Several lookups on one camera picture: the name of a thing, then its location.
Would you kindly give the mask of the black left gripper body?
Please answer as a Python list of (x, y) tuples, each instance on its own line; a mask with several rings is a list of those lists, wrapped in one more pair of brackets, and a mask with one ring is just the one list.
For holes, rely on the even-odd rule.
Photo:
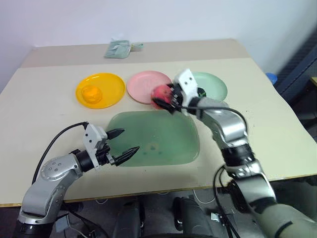
[(95, 156), (99, 165), (103, 166), (105, 164), (114, 165), (114, 157), (110, 154), (110, 146), (106, 141), (99, 141), (96, 144), (96, 153)]

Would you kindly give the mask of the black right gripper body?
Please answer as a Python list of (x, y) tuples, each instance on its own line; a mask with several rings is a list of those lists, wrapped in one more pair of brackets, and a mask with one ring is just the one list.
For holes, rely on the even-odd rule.
[(185, 111), (183, 109), (183, 90), (181, 86), (176, 83), (175, 90), (171, 90), (170, 103), (175, 107), (175, 111)]

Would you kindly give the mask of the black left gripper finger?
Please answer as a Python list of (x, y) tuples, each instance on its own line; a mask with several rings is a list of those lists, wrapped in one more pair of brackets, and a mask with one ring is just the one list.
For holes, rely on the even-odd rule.
[(116, 137), (118, 137), (120, 134), (122, 134), (125, 131), (123, 128), (116, 128), (112, 129), (106, 132), (107, 134), (107, 140), (112, 140)]
[(114, 157), (114, 164), (116, 166), (120, 166), (121, 164), (130, 160), (138, 152), (139, 149), (140, 149), (139, 146), (129, 148), (128, 150), (123, 152), (120, 156)]

